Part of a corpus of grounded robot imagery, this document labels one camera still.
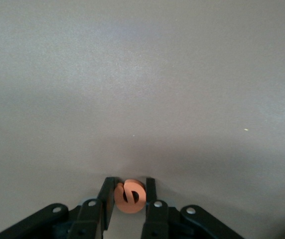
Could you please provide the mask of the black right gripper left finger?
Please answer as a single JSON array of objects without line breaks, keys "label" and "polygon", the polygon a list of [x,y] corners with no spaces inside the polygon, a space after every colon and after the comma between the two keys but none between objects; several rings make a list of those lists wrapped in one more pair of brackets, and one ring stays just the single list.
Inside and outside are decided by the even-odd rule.
[{"label": "black right gripper left finger", "polygon": [[114,207],[116,177],[107,177],[96,198],[69,210],[50,204],[0,232],[0,239],[102,239]]}]

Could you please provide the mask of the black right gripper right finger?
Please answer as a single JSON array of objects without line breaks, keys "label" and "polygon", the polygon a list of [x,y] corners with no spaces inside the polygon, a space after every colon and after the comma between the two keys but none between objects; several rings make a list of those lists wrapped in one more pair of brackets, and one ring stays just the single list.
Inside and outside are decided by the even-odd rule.
[{"label": "black right gripper right finger", "polygon": [[197,205],[181,210],[157,198],[155,179],[146,178],[142,239],[241,239],[242,236]]}]

